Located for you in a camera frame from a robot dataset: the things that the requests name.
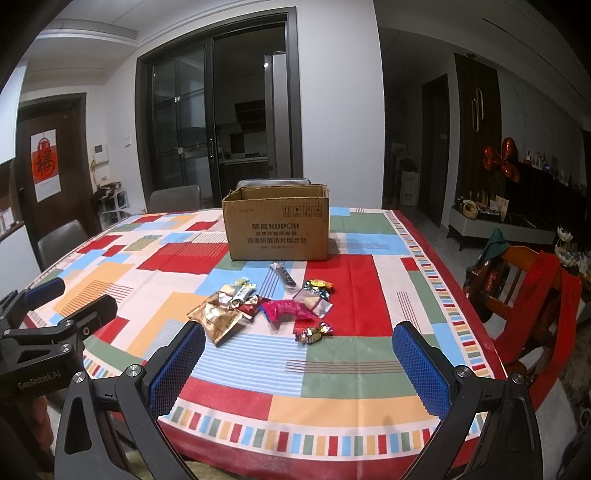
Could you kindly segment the clear white pastry packet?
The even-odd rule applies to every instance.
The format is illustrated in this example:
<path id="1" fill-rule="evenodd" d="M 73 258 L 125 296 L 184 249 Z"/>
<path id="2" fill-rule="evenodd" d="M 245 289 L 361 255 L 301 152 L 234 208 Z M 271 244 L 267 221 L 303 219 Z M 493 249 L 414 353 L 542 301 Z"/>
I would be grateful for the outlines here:
<path id="1" fill-rule="evenodd" d="M 304 289 L 301 289 L 294 295 L 294 301 L 301 303 L 308 310 L 311 310 L 320 319 L 324 319 L 325 316 L 332 310 L 332 303 L 324 300 L 318 296 L 309 294 Z"/>

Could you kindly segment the red wooden chair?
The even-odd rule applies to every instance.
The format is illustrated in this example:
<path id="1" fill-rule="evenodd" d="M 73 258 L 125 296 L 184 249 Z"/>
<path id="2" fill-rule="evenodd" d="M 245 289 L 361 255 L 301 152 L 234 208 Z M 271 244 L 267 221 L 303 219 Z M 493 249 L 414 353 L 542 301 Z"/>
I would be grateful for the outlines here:
<path id="1" fill-rule="evenodd" d="M 575 347 L 581 278 L 554 254 L 510 246 L 470 267 L 463 290 L 483 322 L 493 314 L 505 321 L 493 345 L 540 408 Z"/>

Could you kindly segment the glass sliding door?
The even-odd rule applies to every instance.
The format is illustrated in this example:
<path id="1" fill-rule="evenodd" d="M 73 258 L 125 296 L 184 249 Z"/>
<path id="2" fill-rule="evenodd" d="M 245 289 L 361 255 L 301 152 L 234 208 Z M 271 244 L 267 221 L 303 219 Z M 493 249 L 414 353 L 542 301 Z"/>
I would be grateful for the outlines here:
<path id="1" fill-rule="evenodd" d="M 294 7 L 216 22 L 140 56 L 144 197 L 191 187 L 211 208 L 242 180 L 301 178 L 299 59 Z"/>

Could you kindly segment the green candy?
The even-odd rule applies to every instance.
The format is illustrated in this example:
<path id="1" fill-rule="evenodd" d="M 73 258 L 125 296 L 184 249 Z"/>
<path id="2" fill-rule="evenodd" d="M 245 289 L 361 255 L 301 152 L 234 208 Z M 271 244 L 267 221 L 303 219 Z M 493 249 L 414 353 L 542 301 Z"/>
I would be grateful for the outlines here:
<path id="1" fill-rule="evenodd" d="M 229 305 L 232 308 L 242 306 L 250 295 L 256 291 L 256 284 L 253 284 L 249 279 L 243 277 L 235 281 L 235 293 L 232 295 Z"/>

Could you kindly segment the grey chair at left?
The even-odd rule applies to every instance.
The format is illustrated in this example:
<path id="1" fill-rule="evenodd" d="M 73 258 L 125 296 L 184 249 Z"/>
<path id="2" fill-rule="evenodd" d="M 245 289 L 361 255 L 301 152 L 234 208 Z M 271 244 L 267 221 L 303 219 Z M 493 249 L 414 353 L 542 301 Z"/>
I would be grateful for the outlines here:
<path id="1" fill-rule="evenodd" d="M 78 220 L 72 220 L 43 236 L 37 243 L 40 265 L 46 270 L 89 238 Z"/>

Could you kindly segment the blue foil candy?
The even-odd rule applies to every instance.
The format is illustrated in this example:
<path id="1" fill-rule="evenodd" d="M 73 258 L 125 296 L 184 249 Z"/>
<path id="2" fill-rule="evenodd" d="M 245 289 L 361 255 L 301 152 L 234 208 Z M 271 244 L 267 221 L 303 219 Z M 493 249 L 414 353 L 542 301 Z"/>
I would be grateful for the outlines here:
<path id="1" fill-rule="evenodd" d="M 304 286 L 304 291 L 307 291 L 309 294 L 318 296 L 327 301 L 329 301 L 329 298 L 331 298 L 331 292 L 329 292 L 329 289 L 325 287 Z"/>

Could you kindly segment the brown cardboard box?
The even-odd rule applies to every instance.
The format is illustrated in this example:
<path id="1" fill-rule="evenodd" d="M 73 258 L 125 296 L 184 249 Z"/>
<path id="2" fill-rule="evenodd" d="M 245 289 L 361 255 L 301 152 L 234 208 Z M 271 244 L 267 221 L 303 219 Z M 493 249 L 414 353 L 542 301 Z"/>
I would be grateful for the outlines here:
<path id="1" fill-rule="evenodd" d="M 318 261 L 329 255 L 325 185 L 240 187 L 221 207 L 232 260 Z"/>

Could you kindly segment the colourful patchwork tablecloth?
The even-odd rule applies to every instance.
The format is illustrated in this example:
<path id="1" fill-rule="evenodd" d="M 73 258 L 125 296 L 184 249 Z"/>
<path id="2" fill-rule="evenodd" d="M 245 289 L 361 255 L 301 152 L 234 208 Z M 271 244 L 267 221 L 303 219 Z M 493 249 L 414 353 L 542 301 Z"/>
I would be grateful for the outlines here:
<path id="1" fill-rule="evenodd" d="M 332 284 L 332 336 L 297 342 L 304 322 L 243 321 L 207 344 L 161 425 L 182 454 L 259 479 L 397 479 L 429 441 L 427 413 L 392 349 L 409 321 L 454 364 L 503 377 L 493 342 L 429 243 L 399 212 L 335 208 L 329 258 L 287 262 L 297 282 Z M 57 324 L 101 295 L 116 317 L 87 339 L 94 378 L 118 375 L 166 345 L 190 312 L 246 279 L 264 298 L 290 292 L 266 261 L 229 257 L 217 210 L 129 218 L 44 273 L 64 294 L 26 324 Z"/>

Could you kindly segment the red foil candy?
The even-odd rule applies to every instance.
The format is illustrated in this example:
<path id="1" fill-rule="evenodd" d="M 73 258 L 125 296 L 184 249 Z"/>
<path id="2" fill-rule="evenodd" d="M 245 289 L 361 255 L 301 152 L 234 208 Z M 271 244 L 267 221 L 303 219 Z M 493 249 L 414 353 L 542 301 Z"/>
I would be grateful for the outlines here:
<path id="1" fill-rule="evenodd" d="M 262 306 L 263 303 L 269 301 L 269 298 L 253 294 L 252 296 L 249 296 L 249 298 L 247 298 L 245 302 L 243 302 L 242 305 L 238 307 L 238 311 L 242 313 L 243 317 L 246 320 L 250 321 L 256 316 L 257 312 L 259 312 L 260 306 Z"/>

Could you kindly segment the grey chair near door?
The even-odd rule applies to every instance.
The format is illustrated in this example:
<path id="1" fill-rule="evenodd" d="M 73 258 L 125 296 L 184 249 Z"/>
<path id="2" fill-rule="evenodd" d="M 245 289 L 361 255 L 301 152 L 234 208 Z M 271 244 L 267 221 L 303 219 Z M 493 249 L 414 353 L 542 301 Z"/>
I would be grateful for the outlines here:
<path id="1" fill-rule="evenodd" d="M 192 212 L 200 208 L 200 188 L 188 185 L 154 191 L 149 199 L 149 213 Z"/>

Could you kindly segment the pink snack packet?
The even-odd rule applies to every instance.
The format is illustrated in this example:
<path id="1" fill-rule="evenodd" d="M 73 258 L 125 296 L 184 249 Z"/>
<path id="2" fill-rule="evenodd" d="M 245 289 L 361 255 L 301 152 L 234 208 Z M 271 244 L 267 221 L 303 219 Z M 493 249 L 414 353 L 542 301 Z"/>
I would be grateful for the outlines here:
<path id="1" fill-rule="evenodd" d="M 287 320 L 312 321 L 315 314 L 303 303 L 294 300 L 268 300 L 259 305 L 259 313 L 262 313 L 270 327 L 274 330 L 280 328 L 280 322 Z"/>

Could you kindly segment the red fu character poster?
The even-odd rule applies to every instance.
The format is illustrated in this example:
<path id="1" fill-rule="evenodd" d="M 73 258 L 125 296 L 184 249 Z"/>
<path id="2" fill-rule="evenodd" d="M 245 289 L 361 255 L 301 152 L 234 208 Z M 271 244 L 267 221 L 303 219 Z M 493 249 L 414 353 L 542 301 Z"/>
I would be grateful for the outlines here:
<path id="1" fill-rule="evenodd" d="M 30 147 L 35 199 L 40 203 L 61 192 L 56 130 L 32 135 Z"/>

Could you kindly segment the red balloon decoration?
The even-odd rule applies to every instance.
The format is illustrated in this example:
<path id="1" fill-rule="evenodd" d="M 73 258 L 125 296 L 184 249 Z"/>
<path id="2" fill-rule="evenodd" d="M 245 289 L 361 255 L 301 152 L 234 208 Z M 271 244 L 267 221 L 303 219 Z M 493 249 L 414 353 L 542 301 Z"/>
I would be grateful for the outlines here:
<path id="1" fill-rule="evenodd" d="M 498 169 L 506 178 L 518 183 L 520 181 L 517 168 L 518 157 L 515 140 L 512 137 L 506 137 L 502 141 L 500 151 L 492 146 L 483 149 L 482 164 L 486 171 L 492 172 Z"/>

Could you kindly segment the white shoe rack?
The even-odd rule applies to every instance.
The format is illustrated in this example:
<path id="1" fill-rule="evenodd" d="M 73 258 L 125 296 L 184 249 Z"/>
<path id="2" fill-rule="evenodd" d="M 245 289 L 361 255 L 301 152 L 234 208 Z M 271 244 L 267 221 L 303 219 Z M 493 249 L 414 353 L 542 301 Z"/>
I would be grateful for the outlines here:
<path id="1" fill-rule="evenodd" d="M 101 184 L 91 198 L 91 206 L 98 215 L 103 230 L 128 218 L 126 191 L 118 181 Z"/>

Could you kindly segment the white wall intercom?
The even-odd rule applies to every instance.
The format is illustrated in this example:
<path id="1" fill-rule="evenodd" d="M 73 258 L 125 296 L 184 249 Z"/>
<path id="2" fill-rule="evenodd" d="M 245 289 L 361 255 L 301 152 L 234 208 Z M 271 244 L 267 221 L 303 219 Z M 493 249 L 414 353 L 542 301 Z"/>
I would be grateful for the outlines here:
<path id="1" fill-rule="evenodd" d="M 108 150 L 105 144 L 97 144 L 93 147 L 93 160 L 96 164 L 104 164 L 109 161 Z"/>

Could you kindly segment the gold snack packet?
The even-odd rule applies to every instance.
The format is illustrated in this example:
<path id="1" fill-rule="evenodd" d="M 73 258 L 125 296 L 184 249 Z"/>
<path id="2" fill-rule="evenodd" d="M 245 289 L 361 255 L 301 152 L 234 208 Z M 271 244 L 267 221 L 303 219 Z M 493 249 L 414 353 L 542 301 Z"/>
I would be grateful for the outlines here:
<path id="1" fill-rule="evenodd" d="M 218 345 L 228 333 L 242 320 L 242 312 L 223 302 L 218 293 L 203 300 L 188 314 L 192 321 L 200 323 L 205 334 L 214 345 Z"/>

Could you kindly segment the grey chair behind box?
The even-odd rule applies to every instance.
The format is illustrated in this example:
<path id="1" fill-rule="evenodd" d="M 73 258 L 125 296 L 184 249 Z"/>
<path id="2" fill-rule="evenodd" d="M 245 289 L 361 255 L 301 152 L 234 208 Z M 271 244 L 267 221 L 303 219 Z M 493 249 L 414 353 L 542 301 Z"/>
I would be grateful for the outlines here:
<path id="1" fill-rule="evenodd" d="M 311 181 L 307 178 L 259 178 L 259 179 L 244 179 L 236 184 L 236 188 L 246 187 L 274 187 L 274 186 L 294 186 L 294 185 L 310 185 Z"/>

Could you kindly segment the dark haw roll snack bar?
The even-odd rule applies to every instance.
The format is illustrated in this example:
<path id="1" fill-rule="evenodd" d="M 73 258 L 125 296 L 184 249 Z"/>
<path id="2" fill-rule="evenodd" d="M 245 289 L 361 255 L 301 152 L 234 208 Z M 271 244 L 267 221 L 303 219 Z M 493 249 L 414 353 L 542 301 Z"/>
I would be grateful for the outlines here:
<path id="1" fill-rule="evenodd" d="M 287 271 L 287 268 L 284 267 L 283 263 L 273 262 L 270 267 L 273 268 L 274 272 L 280 277 L 280 281 L 283 282 L 283 285 L 287 290 L 297 289 L 297 282 L 291 277 L 290 272 Z"/>

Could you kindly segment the yellow snack packet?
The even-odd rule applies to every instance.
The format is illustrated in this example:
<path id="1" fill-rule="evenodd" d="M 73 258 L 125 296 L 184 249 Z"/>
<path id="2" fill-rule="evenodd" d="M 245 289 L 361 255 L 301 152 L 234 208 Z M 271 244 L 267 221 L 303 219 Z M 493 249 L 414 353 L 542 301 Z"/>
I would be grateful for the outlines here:
<path id="1" fill-rule="evenodd" d="M 315 289 L 325 289 L 325 290 L 332 290 L 332 287 L 334 285 L 332 285 L 331 282 L 329 281 L 325 281 L 325 280 L 321 280 L 321 279 L 311 279 L 308 280 L 305 285 L 307 285 L 308 287 L 311 288 L 315 288 Z"/>

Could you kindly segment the white low cabinet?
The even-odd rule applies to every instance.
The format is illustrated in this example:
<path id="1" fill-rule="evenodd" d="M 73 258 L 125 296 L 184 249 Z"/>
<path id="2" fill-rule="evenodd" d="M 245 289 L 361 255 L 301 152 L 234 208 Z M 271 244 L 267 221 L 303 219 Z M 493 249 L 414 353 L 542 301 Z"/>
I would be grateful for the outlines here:
<path id="1" fill-rule="evenodd" d="M 450 209 L 448 237 L 458 241 L 460 250 L 484 245 L 495 229 L 502 232 L 506 241 L 518 245 L 553 245 L 556 236 L 555 231 L 470 219 L 457 209 Z"/>

